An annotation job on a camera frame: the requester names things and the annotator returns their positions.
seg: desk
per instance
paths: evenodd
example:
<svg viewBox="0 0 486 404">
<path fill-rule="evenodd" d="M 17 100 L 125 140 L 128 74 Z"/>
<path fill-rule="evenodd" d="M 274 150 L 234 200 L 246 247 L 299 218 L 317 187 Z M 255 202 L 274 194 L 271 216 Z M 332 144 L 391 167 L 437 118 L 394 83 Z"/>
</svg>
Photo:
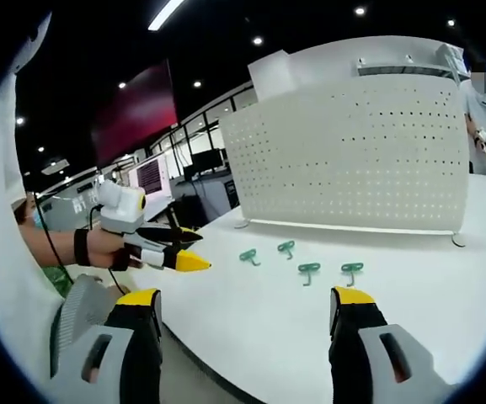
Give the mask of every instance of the desk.
<svg viewBox="0 0 486 404">
<path fill-rule="evenodd" d="M 462 234 L 449 236 L 331 231 L 251 223 L 235 209 L 201 229 L 192 250 L 212 262 L 199 273 L 143 269 L 140 288 L 163 292 L 163 320 L 205 364 L 267 403 L 330 403 L 329 294 L 346 286 L 343 263 L 363 262 L 355 287 L 369 293 L 389 323 L 417 338 L 447 383 L 475 370 L 486 351 L 486 177 L 470 176 Z M 295 240 L 294 258 L 276 251 Z M 242 263 L 256 248 L 261 266 Z M 300 263 L 321 263 L 303 287 Z"/>
</svg>

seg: gray floor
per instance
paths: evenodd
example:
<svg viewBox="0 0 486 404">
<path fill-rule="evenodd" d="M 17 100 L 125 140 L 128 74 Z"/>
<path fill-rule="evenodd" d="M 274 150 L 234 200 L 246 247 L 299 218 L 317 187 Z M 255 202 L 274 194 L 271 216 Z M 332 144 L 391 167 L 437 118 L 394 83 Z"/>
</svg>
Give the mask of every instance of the gray floor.
<svg viewBox="0 0 486 404">
<path fill-rule="evenodd" d="M 163 364 L 160 378 L 162 404 L 237 404 L 235 397 L 202 372 L 172 338 L 162 334 Z"/>
</svg>

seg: monitor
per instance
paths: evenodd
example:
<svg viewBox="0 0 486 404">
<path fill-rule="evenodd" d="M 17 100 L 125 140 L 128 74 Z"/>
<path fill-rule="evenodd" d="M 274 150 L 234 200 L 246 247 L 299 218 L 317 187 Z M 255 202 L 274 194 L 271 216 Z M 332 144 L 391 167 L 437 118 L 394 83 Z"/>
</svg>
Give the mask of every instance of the monitor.
<svg viewBox="0 0 486 404">
<path fill-rule="evenodd" d="M 100 110 L 93 123 L 97 167 L 108 165 L 177 123 L 166 61 L 149 67 L 115 91 L 111 103 Z"/>
<path fill-rule="evenodd" d="M 194 162 L 194 169 L 197 173 L 202 173 L 212 168 L 222 166 L 222 155 L 220 149 L 212 149 L 196 153 L 192 156 Z"/>
<path fill-rule="evenodd" d="M 173 201 L 169 184 L 166 157 L 160 156 L 146 160 L 128 172 L 129 185 L 145 190 L 145 219 L 152 219 Z"/>
</svg>

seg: black wrist strap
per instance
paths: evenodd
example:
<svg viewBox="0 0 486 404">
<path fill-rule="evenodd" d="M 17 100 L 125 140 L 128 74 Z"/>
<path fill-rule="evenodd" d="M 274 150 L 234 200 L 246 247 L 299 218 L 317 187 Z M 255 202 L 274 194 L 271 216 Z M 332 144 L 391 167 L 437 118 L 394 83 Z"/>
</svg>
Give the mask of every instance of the black wrist strap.
<svg viewBox="0 0 486 404">
<path fill-rule="evenodd" d="M 77 229 L 74 232 L 74 257 L 78 265 L 90 267 L 88 253 L 88 233 L 89 230 Z"/>
</svg>

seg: white pegboard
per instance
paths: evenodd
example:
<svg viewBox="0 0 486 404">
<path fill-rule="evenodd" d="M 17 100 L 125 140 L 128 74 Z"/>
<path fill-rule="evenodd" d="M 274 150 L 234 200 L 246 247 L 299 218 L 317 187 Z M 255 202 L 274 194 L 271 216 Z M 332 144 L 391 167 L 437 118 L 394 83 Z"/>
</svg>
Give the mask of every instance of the white pegboard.
<svg viewBox="0 0 486 404">
<path fill-rule="evenodd" d="M 458 231 L 467 197 L 455 83 L 354 77 L 228 115 L 221 130 L 248 219 Z"/>
</svg>

